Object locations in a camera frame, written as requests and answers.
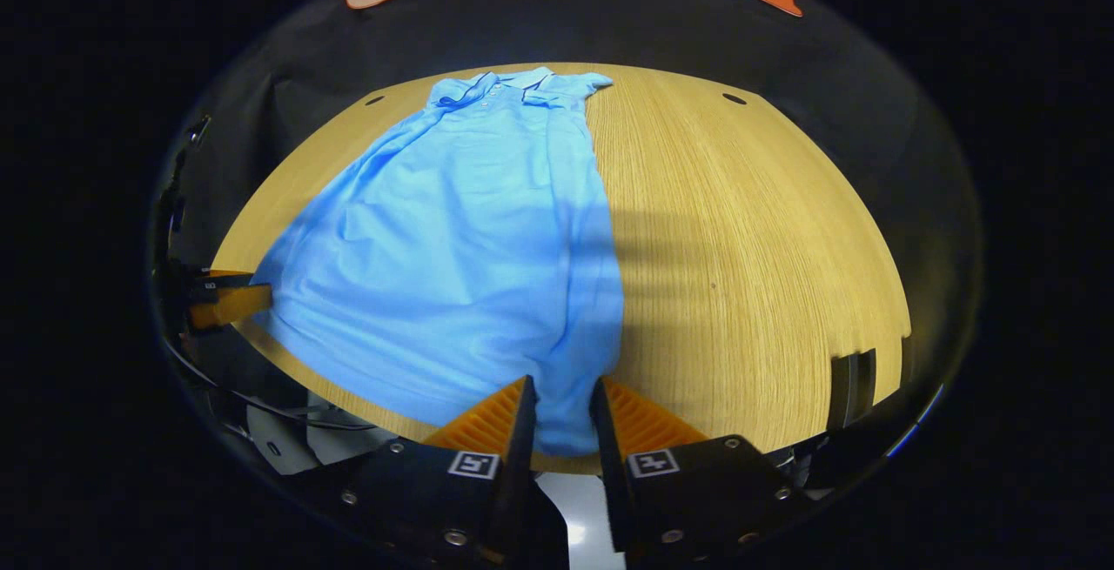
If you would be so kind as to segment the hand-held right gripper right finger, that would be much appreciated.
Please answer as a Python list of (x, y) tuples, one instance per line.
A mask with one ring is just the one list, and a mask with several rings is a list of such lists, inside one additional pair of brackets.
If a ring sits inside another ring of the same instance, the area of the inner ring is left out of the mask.
[(615, 551), (628, 567), (711, 567), (815, 513), (815, 502), (737, 434), (709, 438), (612, 377), (590, 415)]

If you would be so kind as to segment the dark upright object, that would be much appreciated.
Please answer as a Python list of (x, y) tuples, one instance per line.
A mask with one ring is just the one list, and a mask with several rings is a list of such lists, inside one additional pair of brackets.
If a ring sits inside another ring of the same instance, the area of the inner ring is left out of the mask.
[(831, 358), (829, 432), (856, 424), (874, 407), (876, 365), (876, 348)]

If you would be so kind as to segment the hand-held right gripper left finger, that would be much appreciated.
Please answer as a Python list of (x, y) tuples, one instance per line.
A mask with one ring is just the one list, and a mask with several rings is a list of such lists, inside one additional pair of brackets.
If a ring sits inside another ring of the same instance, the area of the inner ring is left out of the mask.
[(487, 399), (505, 416), (494, 448), (442, 433), (284, 479), (310, 512), (385, 557), (385, 570), (571, 570), (567, 523), (532, 472), (532, 377)]

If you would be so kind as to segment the light blue T-shirt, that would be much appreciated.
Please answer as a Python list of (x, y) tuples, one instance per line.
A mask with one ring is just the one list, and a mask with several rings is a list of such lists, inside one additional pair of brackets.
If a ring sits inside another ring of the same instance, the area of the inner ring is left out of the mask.
[(602, 73), (446, 78), (312, 198), (255, 273), (271, 340), (387, 411), (442, 426), (525, 375), (534, 450), (596, 452), (624, 292), (587, 104)]

